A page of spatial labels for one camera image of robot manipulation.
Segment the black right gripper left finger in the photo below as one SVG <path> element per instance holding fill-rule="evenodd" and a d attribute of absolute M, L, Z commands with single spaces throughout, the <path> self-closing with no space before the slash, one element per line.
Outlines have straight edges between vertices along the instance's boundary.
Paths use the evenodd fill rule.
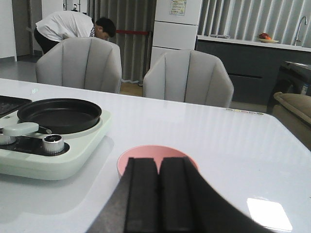
<path fill-rule="evenodd" d="M 129 158 L 89 233 L 158 232 L 158 173 L 152 158 Z"/>

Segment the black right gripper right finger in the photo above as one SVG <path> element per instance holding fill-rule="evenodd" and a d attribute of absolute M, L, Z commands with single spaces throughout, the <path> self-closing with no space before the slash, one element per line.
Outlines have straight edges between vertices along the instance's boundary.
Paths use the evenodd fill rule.
<path fill-rule="evenodd" d="M 165 233 L 258 233 L 259 225 L 224 200 L 186 157 L 161 163 Z"/>

